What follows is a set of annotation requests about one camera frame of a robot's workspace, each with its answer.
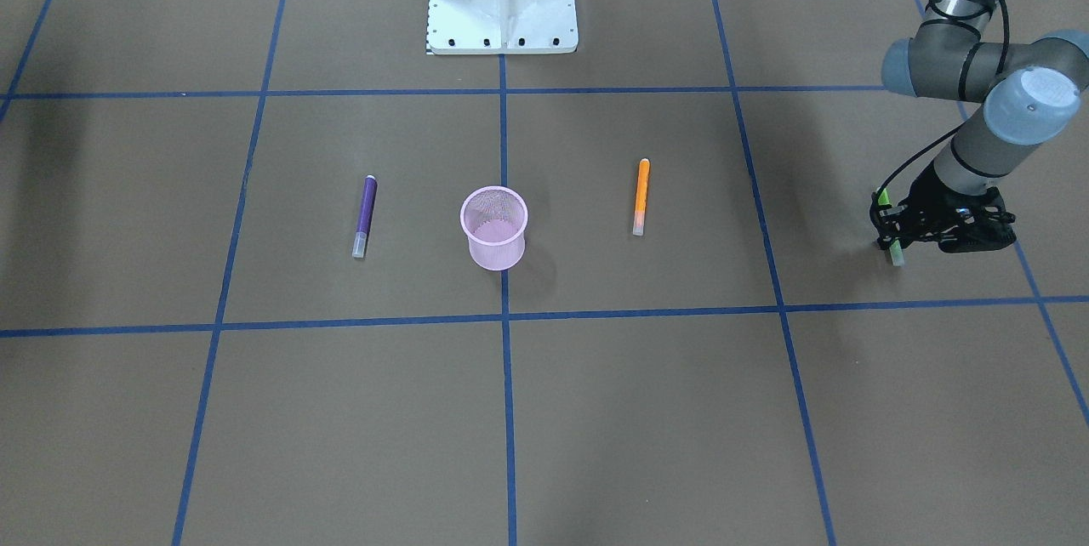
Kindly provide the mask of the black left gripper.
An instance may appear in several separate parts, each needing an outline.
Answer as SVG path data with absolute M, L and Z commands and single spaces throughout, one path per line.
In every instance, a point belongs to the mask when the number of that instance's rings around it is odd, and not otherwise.
M 968 195 L 949 189 L 938 177 L 937 166 L 929 163 L 911 182 L 909 196 L 902 204 L 888 197 L 888 189 L 871 194 L 869 219 L 876 228 L 878 248 L 902 250 L 915 242 L 960 242 L 965 215 L 979 205 L 979 195 Z M 902 225 L 895 225 L 902 215 Z

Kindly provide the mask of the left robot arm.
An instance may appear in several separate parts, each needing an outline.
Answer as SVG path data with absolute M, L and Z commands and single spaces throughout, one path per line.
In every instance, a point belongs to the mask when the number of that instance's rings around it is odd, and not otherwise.
M 886 90 L 978 108 L 931 144 L 937 157 L 898 204 L 871 197 L 876 245 L 932 242 L 945 253 L 1003 250 L 1015 242 L 998 182 L 1077 116 L 1086 93 L 1084 31 L 1012 43 L 1007 0 L 927 0 L 915 35 L 892 43 Z

